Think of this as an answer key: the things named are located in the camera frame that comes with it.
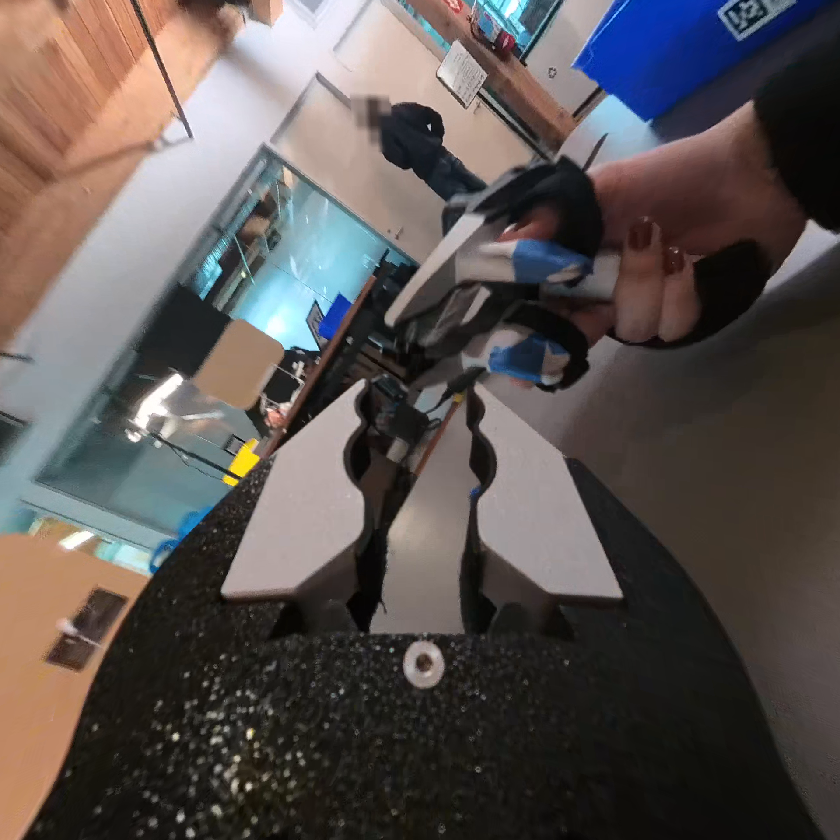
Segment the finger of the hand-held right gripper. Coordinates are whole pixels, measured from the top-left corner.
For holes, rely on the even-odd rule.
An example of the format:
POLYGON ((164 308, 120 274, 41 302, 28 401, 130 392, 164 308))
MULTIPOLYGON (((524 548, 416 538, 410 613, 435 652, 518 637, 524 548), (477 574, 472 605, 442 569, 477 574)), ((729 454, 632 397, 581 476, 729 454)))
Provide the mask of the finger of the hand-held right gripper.
POLYGON ((485 369, 493 339, 504 343, 520 329, 504 323, 519 304, 516 292, 454 289, 430 309, 399 323, 399 349, 408 384, 417 390, 450 382, 472 368, 485 369))
POLYGON ((486 253, 510 224, 506 213, 465 212, 418 267, 384 315, 385 326, 396 329, 436 307, 459 284, 500 281, 509 269, 504 258, 486 253))

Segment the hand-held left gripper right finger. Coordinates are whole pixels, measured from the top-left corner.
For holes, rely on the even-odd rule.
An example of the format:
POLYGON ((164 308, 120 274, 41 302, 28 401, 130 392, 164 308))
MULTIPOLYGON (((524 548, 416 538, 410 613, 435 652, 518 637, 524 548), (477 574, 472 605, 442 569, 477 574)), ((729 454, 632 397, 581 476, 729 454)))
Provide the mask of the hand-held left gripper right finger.
POLYGON ((461 561, 465 621, 519 605, 530 621, 559 606, 613 606, 624 596, 562 453, 485 386, 465 400, 470 492, 461 561))

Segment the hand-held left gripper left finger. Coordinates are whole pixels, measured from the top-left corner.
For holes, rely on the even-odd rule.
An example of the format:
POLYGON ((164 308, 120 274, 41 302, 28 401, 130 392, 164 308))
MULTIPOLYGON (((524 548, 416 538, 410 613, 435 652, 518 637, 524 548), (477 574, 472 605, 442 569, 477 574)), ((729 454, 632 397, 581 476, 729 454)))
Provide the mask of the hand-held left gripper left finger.
POLYGON ((373 397, 359 381, 276 451, 220 595, 282 601, 314 617, 330 602, 370 621, 382 596, 385 556, 371 467, 373 397))

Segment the large blue plastic bin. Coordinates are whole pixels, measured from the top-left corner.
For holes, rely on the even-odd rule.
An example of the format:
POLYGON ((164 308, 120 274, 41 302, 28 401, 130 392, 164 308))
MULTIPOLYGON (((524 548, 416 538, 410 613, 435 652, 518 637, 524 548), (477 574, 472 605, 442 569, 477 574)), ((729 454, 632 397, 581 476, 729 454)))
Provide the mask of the large blue plastic bin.
POLYGON ((638 118, 650 121, 831 5, 613 2, 572 67, 638 118))

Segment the person's right forearm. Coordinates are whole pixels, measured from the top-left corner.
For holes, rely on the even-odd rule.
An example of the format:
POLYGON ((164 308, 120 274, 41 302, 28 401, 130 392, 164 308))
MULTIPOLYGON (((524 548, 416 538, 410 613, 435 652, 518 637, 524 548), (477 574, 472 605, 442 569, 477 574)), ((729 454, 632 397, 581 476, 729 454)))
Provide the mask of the person's right forearm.
POLYGON ((810 220, 838 233, 839 36, 783 68, 753 102, 786 190, 810 220))

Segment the person's right hand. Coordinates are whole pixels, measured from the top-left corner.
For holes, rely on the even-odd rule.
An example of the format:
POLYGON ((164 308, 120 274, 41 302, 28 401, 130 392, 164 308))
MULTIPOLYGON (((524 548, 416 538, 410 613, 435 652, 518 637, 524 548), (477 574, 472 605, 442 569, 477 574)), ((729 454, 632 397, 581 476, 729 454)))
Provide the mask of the person's right hand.
POLYGON ((591 174, 605 242, 621 246, 612 302, 551 305, 593 346, 687 343, 743 314, 792 252, 805 210, 774 166, 750 100, 708 130, 591 174))

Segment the black charging case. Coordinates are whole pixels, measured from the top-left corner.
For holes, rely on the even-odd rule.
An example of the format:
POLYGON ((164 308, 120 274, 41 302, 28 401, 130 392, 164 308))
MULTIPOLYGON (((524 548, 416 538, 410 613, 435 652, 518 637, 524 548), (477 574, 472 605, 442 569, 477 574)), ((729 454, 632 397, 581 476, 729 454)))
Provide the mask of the black charging case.
POLYGON ((382 374, 371 381, 374 427, 385 438, 388 459, 400 463, 433 427, 433 421, 415 408, 408 390, 398 380, 382 374))

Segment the flat blue plastic bin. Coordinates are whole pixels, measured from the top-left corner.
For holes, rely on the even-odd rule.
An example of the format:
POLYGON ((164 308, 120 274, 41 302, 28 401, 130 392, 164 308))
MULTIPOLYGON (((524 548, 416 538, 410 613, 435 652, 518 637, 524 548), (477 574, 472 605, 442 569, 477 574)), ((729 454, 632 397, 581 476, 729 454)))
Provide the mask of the flat blue plastic bin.
POLYGON ((329 310, 324 314, 322 320, 320 321, 318 327, 318 334, 320 338, 330 341, 339 330, 344 318, 352 309, 352 306, 353 301, 351 299, 346 298, 341 293, 337 294, 335 299, 332 301, 329 310))

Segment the wooden desk with black legs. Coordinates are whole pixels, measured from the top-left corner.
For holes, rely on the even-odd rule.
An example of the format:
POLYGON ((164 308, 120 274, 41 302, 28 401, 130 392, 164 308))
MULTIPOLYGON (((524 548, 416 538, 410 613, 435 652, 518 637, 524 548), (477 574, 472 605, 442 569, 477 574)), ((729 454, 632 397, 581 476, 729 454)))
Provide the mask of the wooden desk with black legs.
POLYGON ((365 282, 359 296, 345 313, 327 347, 322 351, 317 369, 308 375, 297 399, 283 419, 283 423, 272 435, 260 441, 255 454, 261 459, 273 456, 277 449, 284 445, 286 439, 293 436, 299 427, 311 418, 313 406, 320 391, 323 391, 328 383, 329 375, 337 369, 341 352, 352 344, 351 330, 360 322, 361 315, 365 313, 366 302, 375 289, 377 281, 377 275, 373 274, 365 282))

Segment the white double doors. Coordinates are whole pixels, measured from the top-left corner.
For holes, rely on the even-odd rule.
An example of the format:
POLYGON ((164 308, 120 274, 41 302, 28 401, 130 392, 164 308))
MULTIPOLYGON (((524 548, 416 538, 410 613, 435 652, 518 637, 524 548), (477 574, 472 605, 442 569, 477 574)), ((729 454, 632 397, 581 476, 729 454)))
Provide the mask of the white double doors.
POLYGON ((486 182, 534 158, 531 145, 482 98, 463 108, 436 79, 439 64, 403 9, 366 2, 272 139, 293 169, 415 261, 440 239, 444 202, 415 174, 384 160, 354 123, 353 96, 434 108, 444 119, 445 147, 486 182))

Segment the paper notice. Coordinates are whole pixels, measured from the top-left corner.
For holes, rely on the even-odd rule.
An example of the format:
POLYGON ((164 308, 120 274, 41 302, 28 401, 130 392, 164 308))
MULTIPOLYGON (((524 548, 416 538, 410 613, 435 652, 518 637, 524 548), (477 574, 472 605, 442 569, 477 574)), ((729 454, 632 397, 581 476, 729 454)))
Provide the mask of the paper notice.
POLYGON ((449 47, 435 77, 463 109, 468 109, 485 86, 488 74, 460 40, 449 47))

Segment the wooden panel on white stand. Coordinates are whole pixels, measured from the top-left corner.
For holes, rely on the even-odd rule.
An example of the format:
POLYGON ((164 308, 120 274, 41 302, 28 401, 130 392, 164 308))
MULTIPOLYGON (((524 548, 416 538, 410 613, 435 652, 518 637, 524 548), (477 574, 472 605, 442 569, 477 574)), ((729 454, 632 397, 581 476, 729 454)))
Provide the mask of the wooden panel on white stand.
POLYGON ((1 539, 1 838, 22 838, 50 792, 108 646, 149 578, 56 542, 1 539), (79 670, 48 662, 97 590, 125 599, 79 670))
POLYGON ((246 320, 231 321, 192 383, 206 397, 247 410, 284 357, 282 344, 246 320))

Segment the black ceiling rod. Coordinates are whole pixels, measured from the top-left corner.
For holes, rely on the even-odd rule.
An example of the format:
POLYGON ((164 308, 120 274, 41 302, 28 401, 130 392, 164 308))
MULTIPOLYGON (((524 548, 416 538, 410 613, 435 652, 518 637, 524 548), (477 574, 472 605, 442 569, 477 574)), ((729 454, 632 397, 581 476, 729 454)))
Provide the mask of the black ceiling rod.
POLYGON ((156 43, 155 37, 153 35, 152 29, 151 29, 150 24, 147 20, 147 17, 145 16, 142 5, 139 1, 129 1, 129 3, 130 3, 131 8, 133 10, 134 16, 137 18, 137 21, 140 25, 141 31, 143 32, 143 36, 145 38, 147 46, 150 49, 152 57, 154 58, 154 63, 157 66, 157 69, 158 69, 158 71, 161 75, 161 78, 163 80, 165 88, 168 91, 168 94, 170 96, 172 105, 174 106, 174 109, 175 109, 175 118, 177 119, 177 121, 183 127, 186 138, 189 139, 190 141, 192 141, 192 140, 195 139, 193 128, 192 128, 191 124, 189 123, 188 118, 186 117, 186 113, 184 111, 182 102, 181 102, 178 94, 175 91, 175 87, 173 85, 172 78, 170 76, 170 73, 169 73, 168 69, 165 66, 163 57, 162 57, 161 52, 159 50, 159 47, 156 43))

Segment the wooden support post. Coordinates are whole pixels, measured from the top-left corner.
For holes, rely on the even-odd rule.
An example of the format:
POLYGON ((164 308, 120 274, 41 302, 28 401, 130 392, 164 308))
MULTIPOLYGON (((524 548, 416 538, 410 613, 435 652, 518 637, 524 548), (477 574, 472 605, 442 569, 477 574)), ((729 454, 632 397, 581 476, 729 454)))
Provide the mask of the wooden support post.
POLYGON ((502 54, 477 36, 473 13, 463 2, 410 1, 409 4, 447 42, 462 43, 487 73, 490 89, 548 151, 560 150, 576 127, 571 113, 543 89, 518 58, 502 54))

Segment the black wall screen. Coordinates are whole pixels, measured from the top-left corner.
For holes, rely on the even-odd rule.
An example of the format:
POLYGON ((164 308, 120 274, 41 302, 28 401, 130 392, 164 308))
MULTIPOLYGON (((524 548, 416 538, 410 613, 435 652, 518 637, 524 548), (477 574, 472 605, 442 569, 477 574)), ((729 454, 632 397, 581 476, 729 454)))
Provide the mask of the black wall screen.
POLYGON ((177 284, 136 348, 136 371, 161 378, 171 372, 189 380, 226 330, 231 318, 177 284))

